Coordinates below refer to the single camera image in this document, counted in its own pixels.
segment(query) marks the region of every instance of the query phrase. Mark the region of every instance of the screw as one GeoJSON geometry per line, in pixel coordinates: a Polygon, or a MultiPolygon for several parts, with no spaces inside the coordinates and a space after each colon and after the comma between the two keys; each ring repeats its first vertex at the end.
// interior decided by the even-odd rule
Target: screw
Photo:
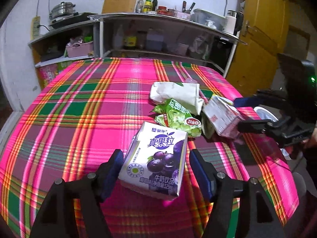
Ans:
{"type": "Polygon", "coordinates": [[[251,182],[251,184],[258,184],[259,181],[258,181],[258,179],[252,177],[252,178],[250,178],[250,182],[251,182]]]}
{"type": "Polygon", "coordinates": [[[94,179],[96,177],[95,173],[89,173],[87,174],[88,179],[94,179]]]}
{"type": "Polygon", "coordinates": [[[224,172],[218,172],[217,173],[217,176],[221,179],[225,178],[226,177],[226,174],[224,172]]]}
{"type": "Polygon", "coordinates": [[[55,180],[55,184],[61,184],[63,182],[63,179],[58,178],[55,180]]]}

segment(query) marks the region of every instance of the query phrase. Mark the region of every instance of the blue gripper pad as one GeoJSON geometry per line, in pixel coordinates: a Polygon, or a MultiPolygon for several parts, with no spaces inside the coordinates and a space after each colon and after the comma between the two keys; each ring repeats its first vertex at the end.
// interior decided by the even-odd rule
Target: blue gripper pad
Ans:
{"type": "Polygon", "coordinates": [[[233,101],[233,106],[238,107],[256,107],[263,103],[263,99],[256,96],[252,97],[239,97],[233,101]]]}
{"type": "Polygon", "coordinates": [[[211,165],[211,163],[207,163],[204,161],[202,156],[199,154],[198,150],[191,150],[189,153],[189,163],[191,165],[191,169],[195,175],[197,183],[199,185],[202,196],[205,200],[210,202],[213,201],[213,197],[216,195],[216,180],[213,178],[210,180],[204,171],[202,164],[211,165]]]}
{"type": "Polygon", "coordinates": [[[98,186],[102,189],[99,194],[101,201],[110,197],[123,166],[123,161],[123,152],[120,149],[116,149],[109,158],[108,162],[102,163],[99,166],[96,174],[98,175],[98,186]]]}

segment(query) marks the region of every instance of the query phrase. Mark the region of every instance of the yellow bottle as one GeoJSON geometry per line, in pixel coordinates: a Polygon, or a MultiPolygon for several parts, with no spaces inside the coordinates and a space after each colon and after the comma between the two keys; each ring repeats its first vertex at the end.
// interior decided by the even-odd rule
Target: yellow bottle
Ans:
{"type": "Polygon", "coordinates": [[[147,13],[148,11],[151,11],[151,6],[151,0],[146,0],[142,12],[147,13]]]}

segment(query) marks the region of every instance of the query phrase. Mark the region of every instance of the green snack bag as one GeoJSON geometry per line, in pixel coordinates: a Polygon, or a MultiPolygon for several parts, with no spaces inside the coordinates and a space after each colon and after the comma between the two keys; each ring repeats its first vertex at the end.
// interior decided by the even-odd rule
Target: green snack bag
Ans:
{"type": "Polygon", "coordinates": [[[189,137],[201,135],[200,121],[192,117],[190,112],[176,100],[170,98],[164,104],[157,105],[153,111],[162,113],[155,117],[155,121],[160,125],[185,131],[189,137]]]}

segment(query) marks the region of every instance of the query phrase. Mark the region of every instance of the plaid tablecloth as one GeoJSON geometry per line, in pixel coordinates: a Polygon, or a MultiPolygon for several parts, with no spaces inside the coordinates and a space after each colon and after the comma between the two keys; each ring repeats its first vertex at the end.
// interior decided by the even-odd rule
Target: plaid tablecloth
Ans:
{"type": "MultiPolygon", "coordinates": [[[[231,100],[240,94],[212,69],[156,59],[92,59],[74,62],[28,108],[12,133],[0,162],[1,214],[17,236],[28,237],[53,181],[72,181],[95,171],[115,149],[126,152],[143,121],[154,122],[149,100],[155,81],[184,82],[192,77],[207,101],[213,93],[231,100]]],[[[241,109],[257,118],[251,108],[241,109]]],[[[263,135],[236,143],[215,135],[188,141],[205,160],[231,178],[259,178],[283,224],[298,197],[291,172],[277,144],[263,135]]],[[[114,237],[200,237],[212,204],[206,203],[189,164],[180,197],[167,202],[123,188],[118,182],[101,205],[114,237]]],[[[234,201],[228,237],[237,225],[234,201]]],[[[80,204],[76,220],[82,237],[80,204]]]]}

